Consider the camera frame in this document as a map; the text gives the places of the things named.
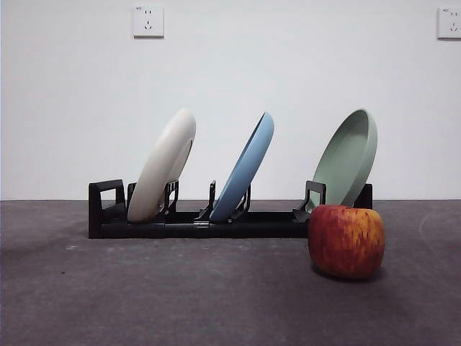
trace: red apple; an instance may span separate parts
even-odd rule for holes
[[[330,275],[368,278],[381,266],[384,242],[384,226],[374,210],[320,205],[310,217],[310,258]]]

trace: wall socket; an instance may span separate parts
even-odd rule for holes
[[[461,7],[441,7],[437,23],[438,38],[461,39]]]
[[[164,37],[164,7],[133,7],[134,37]]]

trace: black dish rack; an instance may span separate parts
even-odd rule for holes
[[[124,238],[307,238],[310,213],[307,211],[311,192],[320,195],[320,203],[326,204],[327,186],[320,182],[307,181],[305,198],[299,208],[291,211],[252,211],[251,186],[247,189],[232,216],[222,223],[209,220],[215,202],[215,181],[210,184],[209,200],[199,211],[177,211],[179,182],[166,184],[164,207],[147,223],[131,223],[127,210],[136,183],[125,188],[123,181],[109,180],[89,184],[89,228],[90,239]],[[103,208],[101,192],[115,190],[115,204]],[[372,185],[366,184],[354,202],[354,208],[372,209]]]

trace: white wall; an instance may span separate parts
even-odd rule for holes
[[[446,1],[165,0],[164,40],[132,38],[138,4],[3,0],[2,199],[136,181],[182,106],[197,136],[181,198],[220,190],[264,110],[276,131],[252,193],[301,198],[360,107],[379,130],[376,198],[461,198],[461,41],[436,39]]]

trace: gray carpet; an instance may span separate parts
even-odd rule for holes
[[[347,282],[306,240],[88,240],[86,202],[2,202],[0,343],[461,345],[461,201],[375,209],[383,266]]]

